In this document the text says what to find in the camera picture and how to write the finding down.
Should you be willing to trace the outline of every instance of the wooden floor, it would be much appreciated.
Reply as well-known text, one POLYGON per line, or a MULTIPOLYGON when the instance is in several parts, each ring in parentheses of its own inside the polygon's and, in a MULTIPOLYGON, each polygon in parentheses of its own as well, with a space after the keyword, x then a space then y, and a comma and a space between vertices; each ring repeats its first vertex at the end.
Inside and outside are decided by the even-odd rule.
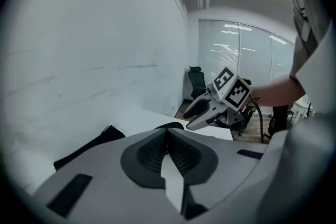
MULTIPOLYGON (((183 101, 182 105, 180 106, 179 111, 177 112, 175 118, 180 119, 180 120, 185 120, 185 121, 190 121, 191 119, 185 119, 183 118, 183 113, 184 111, 188 108, 188 106, 191 103, 188 101, 183 101)), ((270 118, 266 115, 263 115, 262 117, 262 131, 263 133, 269 134, 267 129, 268 129, 268 125, 270 122, 270 118)), ((231 131, 233 137, 238 133, 235 131, 231 131)), ((242 135, 245 137, 245 139, 247 140, 247 142, 252 142, 252 143, 261 143, 261 137, 260 137, 260 120, 259 120, 259 115, 257 112, 255 112, 251 118, 251 120, 249 121, 249 123, 247 124, 247 127, 244 131, 242 131, 242 135)), ((236 141, 245 141, 242 137, 237 136, 235 138, 236 141)), ((264 138, 264 144, 268 144, 269 143, 269 139, 267 137, 264 138)))

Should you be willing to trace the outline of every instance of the ceiling light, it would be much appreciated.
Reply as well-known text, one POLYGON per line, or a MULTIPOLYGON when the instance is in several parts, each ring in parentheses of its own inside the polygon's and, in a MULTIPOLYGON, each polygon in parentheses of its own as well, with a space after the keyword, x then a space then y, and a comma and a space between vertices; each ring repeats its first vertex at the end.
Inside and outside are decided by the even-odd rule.
POLYGON ((248 28, 248 27, 244 27, 244 26, 240 26, 240 25, 224 25, 225 27, 232 27, 232 28, 239 28, 241 30, 247 30, 247 31, 251 31, 252 28, 248 28))
POLYGON ((287 44, 287 42, 284 42, 284 41, 283 41, 282 39, 280 39, 280 38, 274 37, 274 36, 272 36, 272 35, 270 35, 269 37, 272 38, 272 39, 274 39, 274 40, 277 41, 277 42, 282 43, 282 44, 287 44))
MULTIPOLYGON (((248 48, 242 48, 243 50, 251 50, 251 49, 248 49, 248 48)), ((256 51, 256 50, 251 50, 251 51, 256 51)))
POLYGON ((235 34, 235 35, 239 34, 238 32, 231 32, 231 31, 222 31, 222 33, 235 34))

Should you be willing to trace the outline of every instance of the white wall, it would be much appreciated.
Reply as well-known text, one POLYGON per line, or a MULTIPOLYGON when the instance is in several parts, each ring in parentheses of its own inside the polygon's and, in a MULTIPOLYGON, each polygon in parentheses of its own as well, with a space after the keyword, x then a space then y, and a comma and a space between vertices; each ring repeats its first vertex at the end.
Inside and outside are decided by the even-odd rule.
POLYGON ((1 143, 26 189, 127 111, 182 101, 187 17, 175 0, 9 0, 1 24, 1 143))
MULTIPOLYGON (((209 9, 197 10, 188 13, 188 42, 190 53, 187 66, 197 66, 199 39, 198 21, 202 19, 227 20, 230 22, 249 24, 271 31, 290 42, 294 42, 296 37, 296 31, 293 24, 287 26, 277 22, 271 17, 265 17, 248 10, 237 9, 230 6, 211 7, 209 9)), ((183 91, 184 98, 191 99, 191 92, 192 86, 189 79, 186 77, 183 91)))

